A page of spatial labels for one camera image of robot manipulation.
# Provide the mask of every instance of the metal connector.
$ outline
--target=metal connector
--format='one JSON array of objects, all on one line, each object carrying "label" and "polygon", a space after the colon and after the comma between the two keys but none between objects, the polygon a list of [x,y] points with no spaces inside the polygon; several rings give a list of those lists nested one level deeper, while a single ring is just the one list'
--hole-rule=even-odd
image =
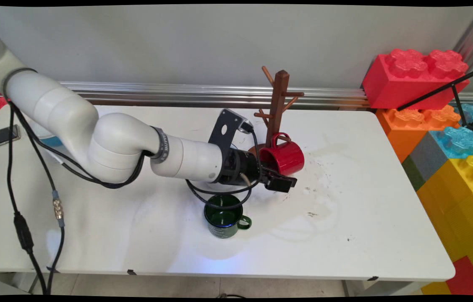
[{"label": "metal connector", "polygon": [[54,198],[54,212],[57,220],[63,219],[63,206],[59,198]]}]

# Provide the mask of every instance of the floor tile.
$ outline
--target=floor tile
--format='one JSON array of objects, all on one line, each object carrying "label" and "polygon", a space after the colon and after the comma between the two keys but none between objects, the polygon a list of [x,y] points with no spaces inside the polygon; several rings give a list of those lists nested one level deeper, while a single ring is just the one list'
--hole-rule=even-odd
[{"label": "floor tile", "polygon": [[344,297],[342,281],[221,278],[220,292],[246,298]]},{"label": "floor tile", "polygon": [[9,284],[12,282],[12,277],[14,277],[14,273],[0,273],[0,281]]},{"label": "floor tile", "polygon": [[418,289],[415,292],[411,293],[410,296],[419,296],[419,295],[422,295],[422,294],[423,294],[423,292],[421,291],[421,289]]},{"label": "floor tile", "polygon": [[78,276],[73,295],[114,297],[215,298],[217,277],[83,275]]},{"label": "floor tile", "polygon": [[[43,275],[44,280],[46,283],[48,283],[48,277],[50,276],[50,273],[43,273]],[[70,295],[77,278],[77,273],[55,273],[54,279],[52,280],[52,294],[60,296]],[[31,292],[32,294],[42,294],[42,289],[38,279],[35,282],[35,286]]]}]

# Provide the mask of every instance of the mug rim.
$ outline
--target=mug rim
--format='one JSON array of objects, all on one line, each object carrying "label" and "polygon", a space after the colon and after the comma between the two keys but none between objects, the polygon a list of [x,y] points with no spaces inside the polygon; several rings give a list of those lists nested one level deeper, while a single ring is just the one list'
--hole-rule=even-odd
[{"label": "mug rim", "polygon": [[[210,197],[210,198],[208,199],[208,201],[210,201],[212,198],[217,197],[217,196],[223,196],[223,195],[214,195],[214,196]],[[231,223],[231,224],[229,224],[229,225],[220,226],[220,225],[214,224],[214,223],[211,222],[211,220],[208,218],[208,216],[207,216],[207,214],[206,214],[207,208],[209,208],[209,206],[208,206],[207,204],[205,204],[205,205],[204,205],[204,209],[203,209],[204,218],[206,219],[206,221],[207,221],[211,226],[217,227],[217,228],[228,228],[228,227],[234,226],[234,225],[236,225],[236,224],[240,221],[240,218],[242,218],[242,216],[244,215],[244,206],[243,206],[243,205],[240,205],[240,206],[238,206],[237,208],[232,208],[231,210],[237,210],[237,209],[238,209],[238,210],[240,211],[240,213],[237,215],[238,218],[235,219],[235,222],[233,222],[233,223]]]}]

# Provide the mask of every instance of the wooden peg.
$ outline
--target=wooden peg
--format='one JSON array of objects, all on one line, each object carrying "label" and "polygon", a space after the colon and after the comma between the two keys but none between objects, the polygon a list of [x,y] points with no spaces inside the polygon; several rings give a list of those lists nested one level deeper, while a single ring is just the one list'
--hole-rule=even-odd
[{"label": "wooden peg", "polygon": [[263,69],[264,75],[267,76],[268,81],[270,82],[270,85],[273,86],[273,79],[272,79],[272,76],[269,75],[269,72],[268,72],[267,67],[266,67],[266,66],[263,66],[262,69]]},{"label": "wooden peg", "polygon": [[291,139],[286,136],[278,136],[277,138],[284,141],[291,141]]},{"label": "wooden peg", "polygon": [[[262,109],[259,109],[259,113],[264,114],[264,111]],[[267,118],[263,118],[264,124],[268,127],[268,120]]]},{"label": "wooden peg", "polygon": [[273,115],[267,115],[265,113],[257,113],[257,112],[253,113],[253,116],[258,117],[258,118],[267,118],[267,119],[273,118]]},{"label": "wooden peg", "polygon": [[305,94],[303,92],[288,92],[288,91],[283,92],[281,95],[284,96],[284,97],[302,97],[302,96],[305,96]]},{"label": "wooden peg", "polygon": [[295,101],[298,100],[298,97],[293,97],[292,100],[290,100],[290,102],[288,102],[285,107],[283,107],[283,112],[286,111],[286,109],[288,109],[288,107],[292,106],[292,104],[294,104]]}]

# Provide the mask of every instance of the cable connector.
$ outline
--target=cable connector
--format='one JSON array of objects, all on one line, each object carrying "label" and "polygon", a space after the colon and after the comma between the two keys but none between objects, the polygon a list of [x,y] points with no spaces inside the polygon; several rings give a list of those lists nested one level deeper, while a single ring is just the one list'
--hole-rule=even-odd
[{"label": "cable connector", "polygon": [[22,249],[28,254],[32,253],[33,238],[31,237],[27,222],[20,212],[14,213],[14,228],[16,228],[16,234],[18,235],[18,241],[20,241]]},{"label": "cable connector", "polygon": [[65,226],[65,220],[64,220],[64,212],[63,212],[63,206],[61,205],[61,200],[59,199],[59,194],[57,191],[52,191],[52,196],[54,197],[54,213],[55,213],[55,218],[57,219],[57,222],[59,223],[59,227],[64,227]]}]

